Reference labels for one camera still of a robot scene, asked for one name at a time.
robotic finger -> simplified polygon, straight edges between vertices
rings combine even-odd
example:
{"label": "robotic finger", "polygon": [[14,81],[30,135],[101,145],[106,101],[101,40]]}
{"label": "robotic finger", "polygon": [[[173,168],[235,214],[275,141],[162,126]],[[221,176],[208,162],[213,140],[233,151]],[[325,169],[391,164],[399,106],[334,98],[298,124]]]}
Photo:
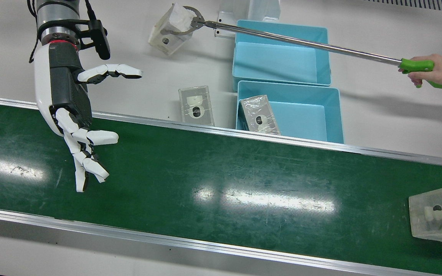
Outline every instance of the robotic finger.
{"label": "robotic finger", "polygon": [[109,173],[98,162],[98,157],[93,154],[93,142],[88,139],[88,133],[96,141],[96,145],[117,143],[118,135],[112,131],[87,131],[79,128],[74,122],[75,118],[68,110],[60,108],[56,111],[58,126],[63,129],[64,141],[73,155],[76,167],[76,191],[84,192],[87,174],[92,173],[98,182],[104,182]]}
{"label": "robotic finger", "polygon": [[142,77],[142,71],[126,64],[104,64],[79,73],[78,81],[86,84],[99,84],[107,76],[139,79]]}

robotic hand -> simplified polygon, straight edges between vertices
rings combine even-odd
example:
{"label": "robotic hand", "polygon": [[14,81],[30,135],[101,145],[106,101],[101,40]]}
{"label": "robotic hand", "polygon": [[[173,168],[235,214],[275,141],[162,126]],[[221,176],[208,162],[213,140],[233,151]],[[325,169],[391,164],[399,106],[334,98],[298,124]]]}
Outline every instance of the robotic hand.
{"label": "robotic hand", "polygon": [[[142,71],[125,64],[106,64],[84,70],[79,49],[95,47],[103,59],[110,57],[106,31],[96,20],[86,0],[90,21],[79,20],[79,0],[37,0],[30,12],[36,17],[38,39],[43,46],[35,52],[35,96],[37,106],[49,127],[64,137],[76,167],[76,191],[84,192],[88,173],[104,182],[109,173],[98,162],[93,146],[117,143],[112,131],[90,131],[91,103],[86,84],[98,84],[105,77],[138,79]],[[76,25],[88,24],[87,31]],[[93,42],[84,44],[83,37]]]}

white plastic fixture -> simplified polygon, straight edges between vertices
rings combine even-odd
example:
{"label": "white plastic fixture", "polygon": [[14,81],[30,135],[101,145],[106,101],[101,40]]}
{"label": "white plastic fixture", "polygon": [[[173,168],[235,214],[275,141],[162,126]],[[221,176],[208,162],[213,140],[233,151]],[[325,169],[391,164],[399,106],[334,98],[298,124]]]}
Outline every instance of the white plastic fixture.
{"label": "white plastic fixture", "polygon": [[[222,0],[218,22],[229,25],[236,25],[241,19],[278,22],[280,14],[280,0]],[[235,33],[214,30],[214,36],[234,38]]]}

light blue plastic bin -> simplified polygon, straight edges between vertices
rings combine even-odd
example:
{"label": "light blue plastic bin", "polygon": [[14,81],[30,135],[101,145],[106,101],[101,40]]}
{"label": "light blue plastic bin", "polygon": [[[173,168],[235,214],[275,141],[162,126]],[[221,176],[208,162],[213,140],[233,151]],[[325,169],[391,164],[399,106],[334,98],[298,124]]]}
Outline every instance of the light blue plastic bin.
{"label": "light blue plastic bin", "polygon": [[[328,43],[327,29],[239,20],[238,26]],[[233,90],[240,81],[330,86],[328,52],[268,38],[237,33],[233,56]]]}
{"label": "light blue plastic bin", "polygon": [[[238,101],[267,95],[281,135],[344,143],[338,89],[300,84],[240,81]],[[243,130],[237,104],[236,129]]]}

green conveyor belt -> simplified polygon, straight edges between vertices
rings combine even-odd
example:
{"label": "green conveyor belt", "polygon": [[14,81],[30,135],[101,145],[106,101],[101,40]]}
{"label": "green conveyor belt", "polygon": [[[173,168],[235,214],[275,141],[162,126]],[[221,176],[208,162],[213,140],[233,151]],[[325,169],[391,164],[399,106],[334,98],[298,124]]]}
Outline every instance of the green conveyor belt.
{"label": "green conveyor belt", "polygon": [[110,172],[75,192],[64,140],[37,110],[0,105],[0,209],[442,274],[442,243],[411,236],[408,196],[442,166],[95,119]]}

